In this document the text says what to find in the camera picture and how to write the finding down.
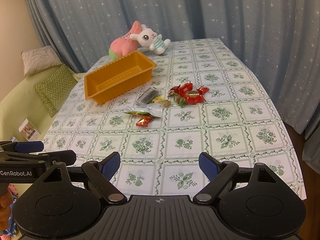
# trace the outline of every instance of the stuffed toy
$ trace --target stuffed toy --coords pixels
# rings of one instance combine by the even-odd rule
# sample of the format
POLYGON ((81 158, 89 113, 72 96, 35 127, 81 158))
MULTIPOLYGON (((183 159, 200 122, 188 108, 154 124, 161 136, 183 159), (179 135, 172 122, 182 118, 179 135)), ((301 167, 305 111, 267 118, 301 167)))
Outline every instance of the stuffed toy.
POLYGON ((141 24, 141 28, 142 32, 130 34, 130 39, 138 41, 142 47, 149 47, 149 49, 157 55, 164 53, 171 41, 169 39, 163 41, 161 34, 158 35, 154 30, 147 28, 144 24, 141 24))
POLYGON ((137 41, 131 40, 130 34, 134 33, 135 35, 139 34, 142 31, 141 24, 138 21, 135 21, 132 25, 132 28, 129 32, 120 37, 115 39, 109 49, 109 56, 112 60, 115 60, 119 57, 125 56, 130 52, 137 50, 139 43, 137 41))

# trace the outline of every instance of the hand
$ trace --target hand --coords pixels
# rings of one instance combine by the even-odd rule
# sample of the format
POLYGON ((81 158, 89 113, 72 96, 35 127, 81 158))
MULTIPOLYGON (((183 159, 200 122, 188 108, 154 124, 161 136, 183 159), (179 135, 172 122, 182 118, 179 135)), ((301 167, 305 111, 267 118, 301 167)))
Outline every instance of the hand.
POLYGON ((11 215, 10 205, 13 203, 13 198, 10 190, 7 189, 7 193, 0 197, 0 230, 7 230, 9 227, 9 218, 11 215))

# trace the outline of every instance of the yellow plastic basket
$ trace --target yellow plastic basket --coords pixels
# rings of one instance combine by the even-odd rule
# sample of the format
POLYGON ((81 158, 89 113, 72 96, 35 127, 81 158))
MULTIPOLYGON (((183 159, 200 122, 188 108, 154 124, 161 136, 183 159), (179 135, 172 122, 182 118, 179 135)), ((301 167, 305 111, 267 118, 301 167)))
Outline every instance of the yellow plastic basket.
POLYGON ((102 105, 148 82, 157 64, 134 51, 84 76, 85 99, 102 105))

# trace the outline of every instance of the beige wall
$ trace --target beige wall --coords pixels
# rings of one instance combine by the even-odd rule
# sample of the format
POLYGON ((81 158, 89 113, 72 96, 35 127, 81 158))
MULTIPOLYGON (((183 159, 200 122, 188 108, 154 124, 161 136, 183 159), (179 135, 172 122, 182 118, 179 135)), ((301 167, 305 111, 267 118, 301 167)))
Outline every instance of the beige wall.
POLYGON ((23 80, 23 50, 41 47, 25 0, 0 0, 0 101, 23 80))

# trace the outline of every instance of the white and green floral tablecloth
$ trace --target white and green floral tablecloth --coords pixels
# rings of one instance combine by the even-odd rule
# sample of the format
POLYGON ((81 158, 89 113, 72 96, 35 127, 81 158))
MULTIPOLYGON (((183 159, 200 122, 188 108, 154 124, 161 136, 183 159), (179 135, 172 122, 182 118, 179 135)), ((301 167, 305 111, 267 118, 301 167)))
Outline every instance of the white and green floral tablecloth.
MULTIPOLYGON (((192 197, 208 183, 198 166, 199 154, 208 152, 242 167, 266 163, 306 198, 297 156, 277 110, 254 74, 223 42, 173 42, 160 56, 141 51, 157 63, 152 79, 104 105, 85 100, 80 80, 44 138, 45 151, 72 149, 75 165, 118 151, 122 162, 111 182, 126 195, 192 197), (123 113, 150 86, 166 97, 171 87, 189 81, 210 88, 205 103, 174 104, 147 128, 135 125, 139 117, 123 113)), ((102 57, 90 71, 109 61, 102 57)))

